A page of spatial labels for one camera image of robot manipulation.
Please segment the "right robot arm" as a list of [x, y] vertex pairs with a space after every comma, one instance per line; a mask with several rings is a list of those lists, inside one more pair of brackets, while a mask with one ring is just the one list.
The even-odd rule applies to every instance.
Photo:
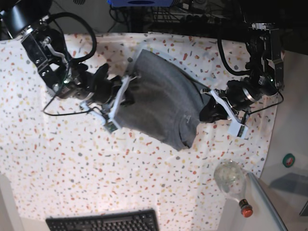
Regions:
[[[21, 38], [22, 46], [52, 98], [79, 99], [85, 113], [93, 112], [88, 106], [96, 103], [101, 106], [101, 115], [115, 112], [119, 106], [134, 104], [128, 86], [135, 76], [108, 79], [108, 64], [100, 66], [94, 74], [88, 72], [84, 62], [97, 49], [94, 31], [84, 19], [73, 13], [50, 14], [51, 4], [50, 0], [2, 0], [0, 18], [11, 38]], [[68, 51], [62, 29], [50, 27], [50, 23], [65, 17], [82, 24], [90, 35], [92, 48], [85, 56], [74, 58]]]

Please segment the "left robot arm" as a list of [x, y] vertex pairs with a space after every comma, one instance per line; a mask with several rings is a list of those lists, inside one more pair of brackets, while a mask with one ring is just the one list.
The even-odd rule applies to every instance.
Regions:
[[[225, 90], [211, 91], [211, 99], [200, 112], [200, 120], [212, 123], [231, 119], [244, 125], [253, 114], [251, 105], [262, 96], [281, 94], [283, 89], [283, 60], [280, 30], [275, 22], [280, 20], [279, 11], [272, 0], [241, 0], [238, 12], [244, 22], [236, 24], [228, 19], [220, 24], [217, 34], [218, 53], [225, 69], [241, 80], [230, 80]], [[245, 70], [231, 68], [225, 57], [222, 36], [226, 31], [240, 27], [250, 60]]]

